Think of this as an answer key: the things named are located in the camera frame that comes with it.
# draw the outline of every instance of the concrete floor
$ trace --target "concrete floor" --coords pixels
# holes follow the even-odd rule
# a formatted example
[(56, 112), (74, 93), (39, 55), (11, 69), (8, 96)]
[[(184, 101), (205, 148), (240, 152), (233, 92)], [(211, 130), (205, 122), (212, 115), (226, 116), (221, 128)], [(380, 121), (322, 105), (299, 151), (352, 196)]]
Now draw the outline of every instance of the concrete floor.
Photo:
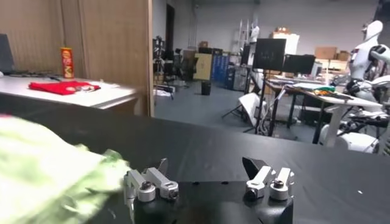
[[(238, 98), (243, 96), (243, 92), (231, 91), (213, 85), (210, 96), (200, 94), (200, 82), (188, 83), (189, 88), (180, 88), (174, 94), (174, 100), (170, 97), (157, 96), (155, 117), (170, 121), (184, 122), (189, 124), (203, 125), (212, 128), (223, 128), (230, 131), (243, 132), (251, 127), (244, 123), (239, 117), (228, 115), (224, 119), (222, 115), (237, 107)], [(266, 95), (266, 100), (270, 101), (274, 96)], [(291, 97), (283, 97), (279, 103), (277, 117), (286, 119), (289, 114)], [(274, 136), (302, 142), (311, 142), (314, 134), (314, 127), (296, 124), (290, 130), (286, 125), (277, 123)]]

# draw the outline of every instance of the black monitor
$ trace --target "black monitor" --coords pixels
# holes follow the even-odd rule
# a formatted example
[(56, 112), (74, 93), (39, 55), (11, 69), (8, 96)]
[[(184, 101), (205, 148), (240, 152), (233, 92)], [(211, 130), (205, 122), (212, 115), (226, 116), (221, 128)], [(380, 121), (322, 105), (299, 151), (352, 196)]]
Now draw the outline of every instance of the black monitor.
[(10, 73), (15, 70), (12, 52), (8, 37), (0, 33), (0, 71)]
[(311, 74), (316, 57), (314, 55), (291, 55), (286, 54), (283, 72), (290, 72), (297, 75)]
[(245, 44), (243, 54), (241, 56), (241, 65), (248, 65), (249, 62), (250, 45)]
[(257, 39), (253, 68), (281, 71), (285, 48), (286, 39)]

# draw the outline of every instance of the chips can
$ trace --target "chips can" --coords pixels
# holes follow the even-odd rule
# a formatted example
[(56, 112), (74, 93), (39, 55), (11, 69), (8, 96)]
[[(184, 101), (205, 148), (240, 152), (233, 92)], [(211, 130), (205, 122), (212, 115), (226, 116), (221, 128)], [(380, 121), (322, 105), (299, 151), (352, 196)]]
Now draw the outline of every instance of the chips can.
[(63, 69), (64, 78), (73, 79), (74, 70), (73, 70), (72, 49), (68, 47), (62, 47), (61, 56), (62, 56), (62, 69)]

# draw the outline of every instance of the black table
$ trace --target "black table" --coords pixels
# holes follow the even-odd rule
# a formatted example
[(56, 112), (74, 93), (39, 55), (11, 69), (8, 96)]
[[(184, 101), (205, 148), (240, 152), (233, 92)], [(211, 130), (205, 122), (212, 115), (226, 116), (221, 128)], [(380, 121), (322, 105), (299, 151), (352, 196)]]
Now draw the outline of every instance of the black table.
[[(12, 102), (17, 115), (45, 125), (69, 143), (83, 143), (96, 153), (106, 149), (120, 152), (133, 168), (168, 158), (168, 177), (176, 181), (247, 180), (242, 156), (263, 159), (275, 169), (292, 168), (296, 174), (296, 223), (390, 220), (389, 158), (0, 95), (0, 105), (5, 100)], [(29, 107), (30, 112), (19, 113), (18, 107)], [(10, 107), (2, 105), (0, 113), (4, 110), (12, 114)], [(91, 223), (129, 220), (120, 194), (112, 196)]]

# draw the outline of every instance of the trash can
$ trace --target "trash can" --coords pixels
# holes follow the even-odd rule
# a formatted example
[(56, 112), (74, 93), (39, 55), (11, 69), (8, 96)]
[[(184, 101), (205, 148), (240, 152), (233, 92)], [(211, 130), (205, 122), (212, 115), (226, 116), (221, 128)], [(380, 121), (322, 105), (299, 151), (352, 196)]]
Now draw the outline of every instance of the trash can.
[(209, 96), (211, 92), (211, 82), (202, 81), (202, 95)]

